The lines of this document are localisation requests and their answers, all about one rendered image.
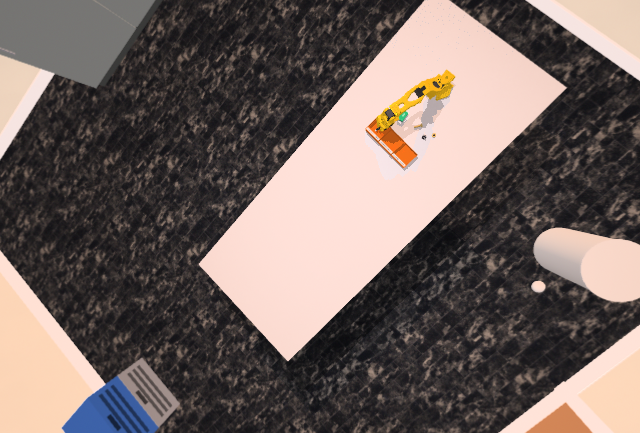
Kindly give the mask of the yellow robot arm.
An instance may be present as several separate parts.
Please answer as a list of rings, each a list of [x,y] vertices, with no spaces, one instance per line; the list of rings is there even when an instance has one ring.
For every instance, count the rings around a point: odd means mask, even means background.
[[[454,76],[445,71],[442,76],[438,74],[436,77],[427,79],[426,81],[421,81],[418,85],[414,86],[412,89],[406,92],[403,97],[391,104],[389,106],[390,109],[386,108],[382,112],[381,121],[383,122],[386,129],[393,126],[393,124],[395,123],[394,116],[396,116],[396,118],[399,118],[399,116],[409,108],[414,107],[418,103],[420,104],[425,95],[427,95],[429,99],[436,96],[435,100],[441,100],[448,97],[450,95],[451,89],[453,88],[453,85],[450,83],[453,79]],[[418,99],[409,102],[408,99],[413,92],[415,92]],[[400,109],[398,106],[401,104],[404,104],[404,106]]]

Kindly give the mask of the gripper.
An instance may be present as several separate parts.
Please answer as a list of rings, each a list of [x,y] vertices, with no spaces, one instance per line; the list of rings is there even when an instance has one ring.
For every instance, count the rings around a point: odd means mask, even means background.
[[[395,117],[394,121],[399,120],[398,117],[397,118],[396,118],[396,116],[394,116],[394,117]],[[381,131],[381,132],[385,131],[386,127],[384,126],[383,122],[381,121],[381,114],[377,116],[376,121],[377,121],[377,128],[380,127],[379,131]]]

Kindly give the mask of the orange labelled storage bins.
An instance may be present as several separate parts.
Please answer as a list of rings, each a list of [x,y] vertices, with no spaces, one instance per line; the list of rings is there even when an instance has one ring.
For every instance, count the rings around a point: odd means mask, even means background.
[[[377,118],[377,117],[376,117]],[[418,154],[390,127],[376,131],[376,118],[365,131],[402,167],[409,164]]]

